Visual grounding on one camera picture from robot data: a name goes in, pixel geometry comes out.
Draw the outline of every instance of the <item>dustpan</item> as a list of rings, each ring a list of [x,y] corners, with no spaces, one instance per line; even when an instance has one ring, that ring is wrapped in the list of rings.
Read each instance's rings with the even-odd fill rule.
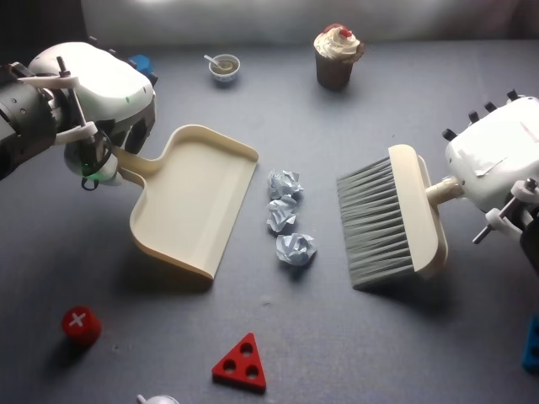
[[[116,148],[119,172],[143,187],[131,233],[145,253],[214,279],[259,154],[199,125],[178,128],[155,160]]]

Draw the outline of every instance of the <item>white spoon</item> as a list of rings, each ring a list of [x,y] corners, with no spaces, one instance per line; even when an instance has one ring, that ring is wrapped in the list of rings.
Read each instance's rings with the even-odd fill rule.
[[[208,55],[204,55],[204,58],[213,63],[215,66],[219,67],[221,70],[232,69],[232,63],[230,61],[216,61],[213,57]]]

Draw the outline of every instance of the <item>small bowl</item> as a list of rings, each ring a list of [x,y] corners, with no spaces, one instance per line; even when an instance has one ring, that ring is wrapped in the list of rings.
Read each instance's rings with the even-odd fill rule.
[[[236,79],[237,73],[239,72],[239,59],[235,57],[234,55],[217,55],[213,57],[216,61],[230,61],[232,63],[232,69],[230,73],[221,74],[218,72],[215,72],[213,69],[215,66],[213,63],[208,63],[208,68],[210,69],[211,75],[213,78],[215,78],[218,82],[232,82]]]

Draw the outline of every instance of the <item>crumpled paper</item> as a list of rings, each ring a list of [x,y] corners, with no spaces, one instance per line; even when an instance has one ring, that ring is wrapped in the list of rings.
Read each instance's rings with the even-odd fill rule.
[[[277,237],[277,257],[290,265],[301,266],[311,260],[317,248],[314,239],[307,234],[292,233]]]
[[[266,223],[271,230],[279,233],[286,223],[294,224],[296,221],[297,202],[291,196],[283,196],[281,199],[272,200],[268,204],[269,219]]]
[[[271,170],[268,176],[269,196],[271,199],[278,199],[282,196],[292,196],[294,193],[303,190],[299,183],[300,174],[290,171]]]

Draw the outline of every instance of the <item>red triangle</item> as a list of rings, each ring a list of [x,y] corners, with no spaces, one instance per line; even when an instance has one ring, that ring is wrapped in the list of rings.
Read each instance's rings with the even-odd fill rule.
[[[260,362],[259,349],[250,332],[211,370],[213,381],[251,390],[266,391],[266,379]]]

